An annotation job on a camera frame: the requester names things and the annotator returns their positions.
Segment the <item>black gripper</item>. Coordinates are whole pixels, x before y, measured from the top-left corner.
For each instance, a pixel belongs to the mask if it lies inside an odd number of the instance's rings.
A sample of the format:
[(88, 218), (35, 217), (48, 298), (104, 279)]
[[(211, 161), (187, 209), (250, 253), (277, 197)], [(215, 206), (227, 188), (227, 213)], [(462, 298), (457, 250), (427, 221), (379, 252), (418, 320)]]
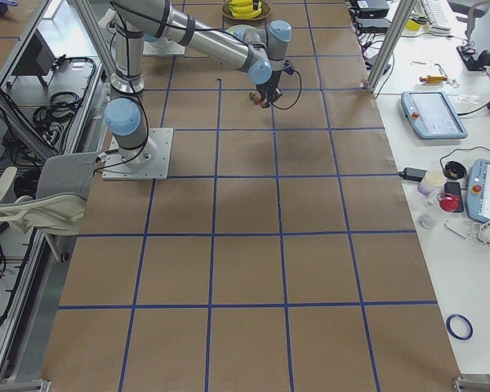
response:
[(261, 98), (280, 98), (282, 96), (282, 92), (278, 88), (281, 73), (281, 70), (273, 71), (267, 82), (256, 85), (256, 91)]

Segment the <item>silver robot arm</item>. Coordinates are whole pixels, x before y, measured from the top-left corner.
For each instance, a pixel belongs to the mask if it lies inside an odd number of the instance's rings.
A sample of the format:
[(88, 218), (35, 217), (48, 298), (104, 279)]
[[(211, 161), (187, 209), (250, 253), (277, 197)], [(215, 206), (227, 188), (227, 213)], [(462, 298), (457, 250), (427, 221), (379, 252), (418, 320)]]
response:
[(269, 107), (281, 96), (278, 84), (288, 62), (292, 27), (275, 20), (265, 29), (247, 26), (235, 34), (212, 28), (169, 1), (112, 1), (116, 11), (115, 71), (110, 82), (123, 96), (143, 91), (144, 35), (166, 38), (244, 72), (256, 85), (256, 101)]

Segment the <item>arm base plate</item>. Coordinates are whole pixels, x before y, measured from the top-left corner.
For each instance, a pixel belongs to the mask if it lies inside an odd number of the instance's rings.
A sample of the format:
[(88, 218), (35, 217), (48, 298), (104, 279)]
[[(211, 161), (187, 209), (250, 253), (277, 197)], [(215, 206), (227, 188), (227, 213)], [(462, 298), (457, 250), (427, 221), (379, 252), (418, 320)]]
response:
[(118, 147), (111, 138), (109, 154), (102, 171), (104, 180), (166, 180), (168, 177), (174, 130), (170, 127), (151, 127), (146, 145), (139, 149), (126, 150)]
[(185, 48), (177, 42), (159, 39), (155, 42), (144, 42), (143, 56), (183, 56)]

